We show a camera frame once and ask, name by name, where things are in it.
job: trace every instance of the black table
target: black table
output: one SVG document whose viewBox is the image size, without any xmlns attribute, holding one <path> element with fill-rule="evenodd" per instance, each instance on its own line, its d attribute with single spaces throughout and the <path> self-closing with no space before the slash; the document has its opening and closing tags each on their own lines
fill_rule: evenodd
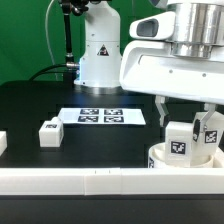
<svg viewBox="0 0 224 224">
<path fill-rule="evenodd" d="M 0 87 L 0 129 L 8 148 L 0 168 L 146 168 L 150 146 L 164 141 L 154 96 L 93 96 L 63 82 Z M 60 148 L 42 149 L 38 131 L 62 107 L 138 108 L 145 126 L 65 125 Z M 202 105 L 171 101 L 173 120 L 191 122 Z M 0 223 L 223 223 L 223 195 L 1 196 Z"/>
</svg>

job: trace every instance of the green screen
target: green screen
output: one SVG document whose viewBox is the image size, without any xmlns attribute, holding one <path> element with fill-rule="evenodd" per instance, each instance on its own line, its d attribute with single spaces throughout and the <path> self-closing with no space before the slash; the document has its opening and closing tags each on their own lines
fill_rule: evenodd
<svg viewBox="0 0 224 224">
<path fill-rule="evenodd" d="M 45 35 L 45 15 L 50 2 L 0 1 L 0 84 L 28 80 L 39 70 L 52 65 Z M 148 0 L 113 0 L 110 5 L 121 16 L 121 53 L 131 41 L 131 22 L 160 12 Z M 71 14 L 71 26 L 73 53 L 75 61 L 79 61 L 85 50 L 84 16 Z M 57 0 L 49 14 L 49 38 L 56 63 L 64 63 L 64 20 Z"/>
</svg>

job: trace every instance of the printed marker sheet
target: printed marker sheet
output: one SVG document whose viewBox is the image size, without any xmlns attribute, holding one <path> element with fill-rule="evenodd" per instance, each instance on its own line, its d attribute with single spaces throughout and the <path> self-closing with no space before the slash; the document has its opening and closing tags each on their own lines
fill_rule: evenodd
<svg viewBox="0 0 224 224">
<path fill-rule="evenodd" d="M 64 124 L 146 124 L 140 109 L 62 108 L 58 117 Z"/>
</svg>

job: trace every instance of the cube with marker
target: cube with marker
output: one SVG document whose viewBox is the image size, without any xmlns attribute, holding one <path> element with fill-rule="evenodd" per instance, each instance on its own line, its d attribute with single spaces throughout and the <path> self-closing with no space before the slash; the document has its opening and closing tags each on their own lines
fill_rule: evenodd
<svg viewBox="0 0 224 224">
<path fill-rule="evenodd" d="M 190 167 L 193 124 L 169 122 L 166 128 L 165 163 L 170 166 Z"/>
<path fill-rule="evenodd" d="M 39 130 L 40 147 L 60 147 L 63 137 L 63 122 L 54 117 L 45 121 Z"/>
</svg>

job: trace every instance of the white cable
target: white cable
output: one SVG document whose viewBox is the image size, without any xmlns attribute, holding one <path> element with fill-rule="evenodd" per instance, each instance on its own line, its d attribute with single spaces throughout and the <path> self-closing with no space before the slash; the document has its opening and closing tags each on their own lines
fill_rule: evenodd
<svg viewBox="0 0 224 224">
<path fill-rule="evenodd" d="M 51 7 L 52 7 L 54 1 L 56 1 L 56 0 L 51 0 L 49 6 L 47 8 L 47 12 L 46 12 L 46 16 L 45 16 L 45 33 L 46 33 L 47 47 L 48 47 L 48 51 L 49 51 L 53 65 L 55 65 L 55 59 L 54 59 L 54 55 L 52 53 L 51 44 L 50 44 L 50 40 L 49 40 L 48 19 L 49 19 L 49 13 L 50 13 L 50 10 L 51 10 Z"/>
</svg>

